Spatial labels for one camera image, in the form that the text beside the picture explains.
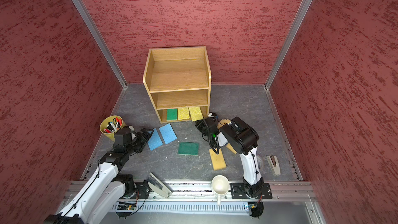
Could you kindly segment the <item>dark green sponge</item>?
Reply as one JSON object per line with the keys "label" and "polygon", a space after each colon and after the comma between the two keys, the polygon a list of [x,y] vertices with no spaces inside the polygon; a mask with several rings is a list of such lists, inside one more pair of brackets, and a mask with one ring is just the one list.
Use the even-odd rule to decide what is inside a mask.
{"label": "dark green sponge", "polygon": [[199,143],[181,142],[179,144],[178,154],[197,156],[199,154]]}

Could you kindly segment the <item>bright green sponge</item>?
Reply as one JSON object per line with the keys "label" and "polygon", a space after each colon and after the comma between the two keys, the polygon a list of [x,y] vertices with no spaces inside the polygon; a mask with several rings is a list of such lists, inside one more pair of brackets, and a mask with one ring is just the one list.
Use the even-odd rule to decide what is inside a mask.
{"label": "bright green sponge", "polygon": [[166,121],[176,121],[178,120],[178,109],[168,109],[166,111]]}

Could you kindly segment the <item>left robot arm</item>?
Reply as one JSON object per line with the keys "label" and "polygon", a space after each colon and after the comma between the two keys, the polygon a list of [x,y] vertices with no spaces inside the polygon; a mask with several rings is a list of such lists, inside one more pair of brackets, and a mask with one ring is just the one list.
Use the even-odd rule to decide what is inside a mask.
{"label": "left robot arm", "polygon": [[133,175],[120,171],[129,158],[143,151],[154,134],[154,129],[142,128],[135,132],[129,127],[119,129],[114,135],[113,149],[98,162],[97,169],[79,193],[56,215],[49,215],[45,224],[98,224],[121,199],[147,198],[140,194]]}

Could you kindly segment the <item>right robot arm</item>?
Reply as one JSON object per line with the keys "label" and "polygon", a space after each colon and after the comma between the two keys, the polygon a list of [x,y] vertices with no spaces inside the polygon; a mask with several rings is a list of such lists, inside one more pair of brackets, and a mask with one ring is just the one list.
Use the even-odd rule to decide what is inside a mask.
{"label": "right robot arm", "polygon": [[208,117],[195,121],[195,127],[202,138],[209,144],[210,150],[221,154],[222,140],[240,155],[243,165],[243,182],[245,194],[254,198],[263,187],[264,180],[257,162],[257,147],[259,136],[257,132],[239,117],[217,127],[217,118]]}

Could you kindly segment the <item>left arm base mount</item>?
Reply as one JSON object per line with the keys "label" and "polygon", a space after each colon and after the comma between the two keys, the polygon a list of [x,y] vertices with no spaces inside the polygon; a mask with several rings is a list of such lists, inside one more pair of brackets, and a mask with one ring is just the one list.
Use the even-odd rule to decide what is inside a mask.
{"label": "left arm base mount", "polygon": [[143,182],[134,182],[132,180],[125,183],[125,193],[122,196],[124,199],[148,199],[150,194],[150,187],[148,180]]}

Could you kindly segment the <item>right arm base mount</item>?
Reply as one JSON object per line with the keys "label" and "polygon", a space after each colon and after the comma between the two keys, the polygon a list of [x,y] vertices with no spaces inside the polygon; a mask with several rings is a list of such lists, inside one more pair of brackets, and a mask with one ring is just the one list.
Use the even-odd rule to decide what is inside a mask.
{"label": "right arm base mount", "polygon": [[269,183],[249,185],[247,183],[230,183],[232,199],[270,200],[273,198]]}

